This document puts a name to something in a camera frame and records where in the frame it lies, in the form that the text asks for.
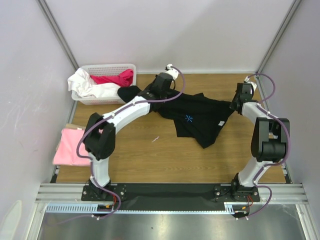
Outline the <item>black t-shirt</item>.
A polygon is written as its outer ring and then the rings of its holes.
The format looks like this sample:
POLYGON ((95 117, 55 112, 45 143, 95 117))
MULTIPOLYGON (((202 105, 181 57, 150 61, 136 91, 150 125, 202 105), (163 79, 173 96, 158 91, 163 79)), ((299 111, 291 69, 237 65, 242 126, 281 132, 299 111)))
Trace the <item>black t-shirt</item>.
POLYGON ((161 103, 156 110, 161 117, 174 121, 176 135, 194 138, 202 148, 213 145, 234 110, 231 102, 210 99, 204 94, 181 94, 161 103))

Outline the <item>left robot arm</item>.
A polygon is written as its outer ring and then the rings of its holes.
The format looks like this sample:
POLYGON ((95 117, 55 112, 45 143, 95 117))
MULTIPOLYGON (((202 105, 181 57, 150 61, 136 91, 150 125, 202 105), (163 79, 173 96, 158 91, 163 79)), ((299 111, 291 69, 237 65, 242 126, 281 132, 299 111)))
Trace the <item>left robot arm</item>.
POLYGON ((178 76, 182 77, 184 88, 186 86, 184 75, 172 66, 166 72, 156 75, 151 84, 125 105, 103 115, 94 113, 90 116, 76 148, 76 154, 80 158, 90 160, 89 182, 94 185, 92 194, 97 199, 105 200, 112 194, 108 186, 111 183, 109 158, 116 147, 117 133, 136 119, 157 111, 163 103, 178 98, 182 92, 168 97, 170 86, 178 76), (81 144, 84 144, 88 156, 80 155, 81 144))

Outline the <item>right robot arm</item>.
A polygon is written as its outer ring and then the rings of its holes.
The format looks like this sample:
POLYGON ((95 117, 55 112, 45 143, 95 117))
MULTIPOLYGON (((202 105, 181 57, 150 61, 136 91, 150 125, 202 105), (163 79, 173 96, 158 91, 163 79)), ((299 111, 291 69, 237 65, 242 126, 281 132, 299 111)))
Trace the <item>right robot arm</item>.
POLYGON ((231 181, 230 195, 236 201, 258 194, 257 183, 271 167, 280 165, 290 150, 290 121, 278 118, 253 100, 256 84, 238 83, 230 108, 254 124, 251 159, 231 181))

